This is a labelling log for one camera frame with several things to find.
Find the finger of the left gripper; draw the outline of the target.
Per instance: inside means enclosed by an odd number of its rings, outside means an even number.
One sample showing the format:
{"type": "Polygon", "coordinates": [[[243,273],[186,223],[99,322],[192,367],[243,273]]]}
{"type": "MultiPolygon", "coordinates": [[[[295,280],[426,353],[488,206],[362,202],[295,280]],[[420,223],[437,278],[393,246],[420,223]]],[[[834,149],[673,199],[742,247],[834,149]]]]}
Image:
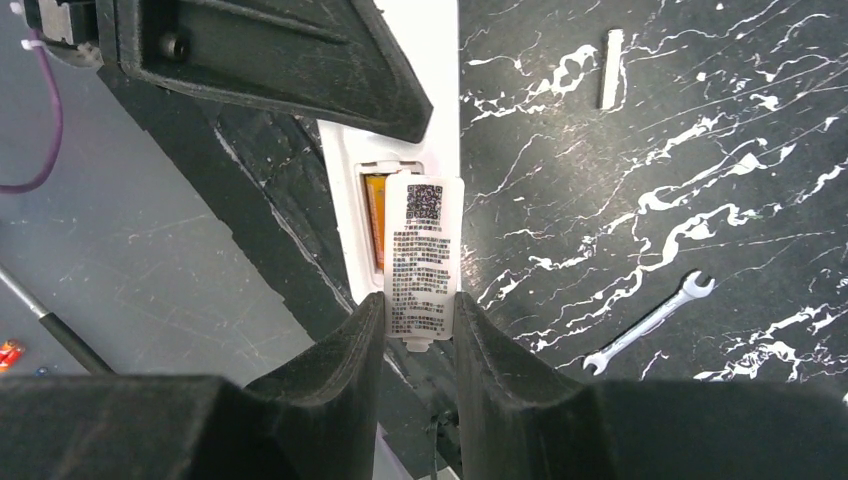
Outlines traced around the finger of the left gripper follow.
{"type": "Polygon", "coordinates": [[[104,61],[196,98],[420,142],[433,107],[371,1],[99,1],[104,61]]]}

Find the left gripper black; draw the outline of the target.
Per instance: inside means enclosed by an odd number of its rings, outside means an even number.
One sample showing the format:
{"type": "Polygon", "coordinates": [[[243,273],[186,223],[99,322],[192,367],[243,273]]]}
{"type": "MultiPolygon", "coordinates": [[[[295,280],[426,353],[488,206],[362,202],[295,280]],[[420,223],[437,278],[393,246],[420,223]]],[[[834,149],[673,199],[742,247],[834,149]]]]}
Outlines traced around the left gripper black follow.
{"type": "Polygon", "coordinates": [[[117,3],[108,0],[25,0],[26,50],[42,50],[76,68],[119,65],[117,3]]]}

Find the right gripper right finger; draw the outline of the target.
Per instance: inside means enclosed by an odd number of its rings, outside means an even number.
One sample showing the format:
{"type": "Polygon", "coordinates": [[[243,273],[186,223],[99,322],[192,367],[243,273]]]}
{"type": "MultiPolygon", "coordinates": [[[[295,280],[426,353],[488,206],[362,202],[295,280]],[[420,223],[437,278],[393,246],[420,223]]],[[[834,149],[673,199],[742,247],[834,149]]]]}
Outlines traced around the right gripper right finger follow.
{"type": "Polygon", "coordinates": [[[455,298],[467,479],[843,479],[847,408],[801,385],[583,384],[455,298]]]}

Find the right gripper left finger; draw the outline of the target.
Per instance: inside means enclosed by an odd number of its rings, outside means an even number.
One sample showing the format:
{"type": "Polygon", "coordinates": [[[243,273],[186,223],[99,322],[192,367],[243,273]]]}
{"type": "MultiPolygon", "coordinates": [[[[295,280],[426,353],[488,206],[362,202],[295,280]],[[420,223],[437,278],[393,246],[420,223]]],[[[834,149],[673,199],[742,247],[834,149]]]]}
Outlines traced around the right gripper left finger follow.
{"type": "Polygon", "coordinates": [[[5,479],[368,479],[385,300],[240,387],[218,376],[13,376],[5,479]]]}

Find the white remote control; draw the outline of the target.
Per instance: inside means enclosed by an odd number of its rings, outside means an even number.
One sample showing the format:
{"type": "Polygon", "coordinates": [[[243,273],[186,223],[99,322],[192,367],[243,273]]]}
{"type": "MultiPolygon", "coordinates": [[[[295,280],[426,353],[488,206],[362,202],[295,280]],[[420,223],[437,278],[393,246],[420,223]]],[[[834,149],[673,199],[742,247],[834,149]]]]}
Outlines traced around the white remote control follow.
{"type": "Polygon", "coordinates": [[[317,123],[354,303],[380,290],[384,280],[376,263],[365,175],[410,170],[457,177],[461,166],[458,1],[379,1],[376,6],[410,61],[433,113],[417,144],[329,121],[317,123]]]}

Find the orange battery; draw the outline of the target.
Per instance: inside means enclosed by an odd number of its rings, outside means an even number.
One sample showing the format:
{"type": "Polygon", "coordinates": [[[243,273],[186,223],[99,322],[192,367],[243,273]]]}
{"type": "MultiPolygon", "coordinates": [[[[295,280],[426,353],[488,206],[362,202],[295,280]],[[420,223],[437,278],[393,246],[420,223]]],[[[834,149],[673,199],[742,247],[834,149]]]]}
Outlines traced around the orange battery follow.
{"type": "Polygon", "coordinates": [[[378,271],[384,269],[386,179],[386,174],[367,174],[363,177],[374,260],[378,271]]]}

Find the remote battery cover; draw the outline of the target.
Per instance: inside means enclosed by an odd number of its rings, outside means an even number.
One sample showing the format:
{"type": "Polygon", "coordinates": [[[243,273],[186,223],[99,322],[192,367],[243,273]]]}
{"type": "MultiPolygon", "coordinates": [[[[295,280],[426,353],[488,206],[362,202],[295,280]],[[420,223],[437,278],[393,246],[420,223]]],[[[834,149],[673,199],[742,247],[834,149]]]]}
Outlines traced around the remote battery cover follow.
{"type": "Polygon", "coordinates": [[[459,177],[402,171],[386,180],[386,336],[411,353],[453,337],[464,192],[459,177]]]}

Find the silver open-end wrench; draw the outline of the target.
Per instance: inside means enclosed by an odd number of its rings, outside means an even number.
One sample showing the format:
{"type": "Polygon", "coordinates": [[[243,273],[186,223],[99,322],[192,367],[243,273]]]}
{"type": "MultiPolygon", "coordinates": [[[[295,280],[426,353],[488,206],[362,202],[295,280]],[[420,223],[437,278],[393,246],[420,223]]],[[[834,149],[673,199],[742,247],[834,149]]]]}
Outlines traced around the silver open-end wrench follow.
{"type": "Polygon", "coordinates": [[[587,354],[583,359],[582,368],[589,371],[593,376],[600,375],[607,369],[608,364],[615,356],[638,339],[661,326],[668,317],[683,305],[709,296],[715,285],[716,279],[704,272],[700,270],[690,272],[681,280],[678,289],[650,313],[602,348],[587,354]]]}

